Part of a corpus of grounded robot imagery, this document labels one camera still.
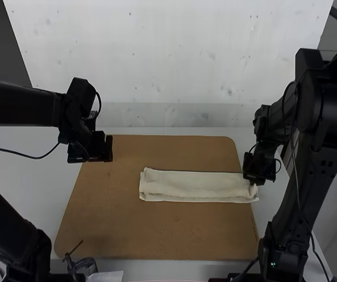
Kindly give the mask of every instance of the white paper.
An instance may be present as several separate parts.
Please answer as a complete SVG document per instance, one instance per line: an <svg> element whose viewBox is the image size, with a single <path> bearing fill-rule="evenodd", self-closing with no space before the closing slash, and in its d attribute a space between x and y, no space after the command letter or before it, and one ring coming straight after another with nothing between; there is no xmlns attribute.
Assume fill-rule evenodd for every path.
<svg viewBox="0 0 337 282"><path fill-rule="evenodd" d="M123 271L97 272L86 277L86 282L121 282Z"/></svg>

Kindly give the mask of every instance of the metal clamp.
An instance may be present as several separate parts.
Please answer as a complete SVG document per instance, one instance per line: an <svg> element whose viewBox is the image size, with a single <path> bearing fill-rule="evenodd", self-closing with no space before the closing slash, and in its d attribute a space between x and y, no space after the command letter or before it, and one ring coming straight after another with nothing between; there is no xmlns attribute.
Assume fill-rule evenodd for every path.
<svg viewBox="0 0 337 282"><path fill-rule="evenodd" d="M67 269L68 273L73 277L73 281L77 282L79 281L79 277L77 275L77 271L79 271L82 268L89 269L90 267L93 267L94 270L92 273L98 272L98 266L96 265L96 261L93 257L85 257L78 261L73 261L71 258L71 254L83 243L84 241L81 240L69 253L65 253L65 257L62 259L62 262L65 262L68 264Z"/></svg>

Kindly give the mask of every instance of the folded towel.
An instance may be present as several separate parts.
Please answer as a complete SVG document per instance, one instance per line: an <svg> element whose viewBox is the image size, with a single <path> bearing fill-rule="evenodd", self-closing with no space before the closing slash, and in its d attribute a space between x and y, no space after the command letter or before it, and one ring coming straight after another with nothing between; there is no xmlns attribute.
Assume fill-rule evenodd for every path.
<svg viewBox="0 0 337 282"><path fill-rule="evenodd" d="M145 167L139 181L139 198L148 202L222 202L257 201L257 186L242 173L180 172Z"/></svg>

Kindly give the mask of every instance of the cork mat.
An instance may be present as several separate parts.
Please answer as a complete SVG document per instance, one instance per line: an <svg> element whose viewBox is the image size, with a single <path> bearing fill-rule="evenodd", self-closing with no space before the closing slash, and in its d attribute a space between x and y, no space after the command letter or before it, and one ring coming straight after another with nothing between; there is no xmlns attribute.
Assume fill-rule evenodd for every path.
<svg viewBox="0 0 337 282"><path fill-rule="evenodd" d="M246 260L258 236L250 204L145 202L144 167L241 172L232 139L209 136L114 136L112 163L84 163L58 235L59 257Z"/></svg>

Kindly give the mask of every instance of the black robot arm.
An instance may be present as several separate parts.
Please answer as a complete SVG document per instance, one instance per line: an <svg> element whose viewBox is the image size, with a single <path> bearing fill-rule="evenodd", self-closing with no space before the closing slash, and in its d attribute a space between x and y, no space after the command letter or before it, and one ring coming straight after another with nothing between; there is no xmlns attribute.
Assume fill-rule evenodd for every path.
<svg viewBox="0 0 337 282"><path fill-rule="evenodd" d="M100 96L86 79L74 78L66 94L0 82L0 126L52 126L68 144L68 163L111 162L112 136L95 131Z"/></svg>
<svg viewBox="0 0 337 282"><path fill-rule="evenodd" d="M91 111L100 96L85 79L74 78L60 94L0 82L0 126L52 126L58 142L68 144L68 162L111 162L112 136L95 131L99 112ZM85 281L83 274L50 274L52 243L0 195L0 261L4 282Z"/></svg>
<svg viewBox="0 0 337 282"><path fill-rule="evenodd" d="M300 49L295 82L255 114L257 144L245 153L243 176L257 185L275 180L276 149L299 131L296 169L259 242L261 281L302 281L311 231L337 174L337 60L325 63L319 51Z"/></svg>

